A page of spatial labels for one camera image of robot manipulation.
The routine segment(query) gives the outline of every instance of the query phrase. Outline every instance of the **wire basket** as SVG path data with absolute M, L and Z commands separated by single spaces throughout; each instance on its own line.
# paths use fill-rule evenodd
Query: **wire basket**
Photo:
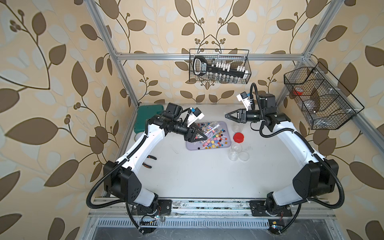
M 251 77 L 249 50 L 189 50 L 189 79 L 210 83 L 247 84 Z
M 327 80 L 326 73 L 337 80 L 337 87 Z M 284 84 L 314 130 L 339 129 L 364 109 L 348 88 L 320 62 L 314 68 L 302 67 L 284 74 Z

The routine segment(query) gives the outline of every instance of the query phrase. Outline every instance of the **red cap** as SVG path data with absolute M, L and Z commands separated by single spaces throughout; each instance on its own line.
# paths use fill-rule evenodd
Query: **red cap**
M 237 132 L 235 133 L 235 135 L 233 136 L 233 139 L 235 140 L 235 142 L 237 143 L 241 143 L 244 141 L 244 135 L 240 132 Z

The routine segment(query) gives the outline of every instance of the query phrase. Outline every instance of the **green box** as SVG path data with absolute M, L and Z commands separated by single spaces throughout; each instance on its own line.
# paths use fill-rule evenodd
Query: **green box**
M 160 114 L 163 110 L 164 107 L 160 104 L 139 106 L 133 131 L 135 133 L 144 132 L 145 121 L 153 117 L 155 114 Z

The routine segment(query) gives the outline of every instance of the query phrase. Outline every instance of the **mounting plate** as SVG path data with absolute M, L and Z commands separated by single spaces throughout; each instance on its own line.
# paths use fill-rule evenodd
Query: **mounting plate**
M 265 204 L 264 200 L 249 201 L 249 207 L 251 208 L 252 216 L 254 216 L 254 217 L 270 217 L 270 215 L 268 215 L 265 212 L 264 204 Z M 281 209 L 281 211 L 283 213 L 283 217 L 291 217 L 292 216 L 292 211 L 289 208 L 289 206 L 285 206 L 284 208 Z

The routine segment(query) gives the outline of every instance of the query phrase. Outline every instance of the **white table surface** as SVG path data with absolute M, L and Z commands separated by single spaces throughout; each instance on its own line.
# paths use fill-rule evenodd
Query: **white table surface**
M 200 122 L 225 121 L 233 137 L 233 121 L 224 115 L 243 108 L 243 105 L 198 107 L 205 115 Z M 260 123 L 252 124 L 256 129 L 259 126 Z M 300 169 L 280 138 L 263 138 L 251 130 L 249 123 L 244 124 L 242 133 L 243 151 L 250 155 L 247 162 L 229 160 L 229 148 L 190 151 L 185 146 L 183 136 L 171 132 L 152 150 L 151 155 L 157 160 L 144 161 L 152 168 L 142 166 L 138 178 L 143 187 L 160 197 L 265 198 L 267 193 L 288 185 Z M 270 134 L 266 127 L 263 133 Z M 127 149 L 133 145 L 134 136 L 133 132 Z

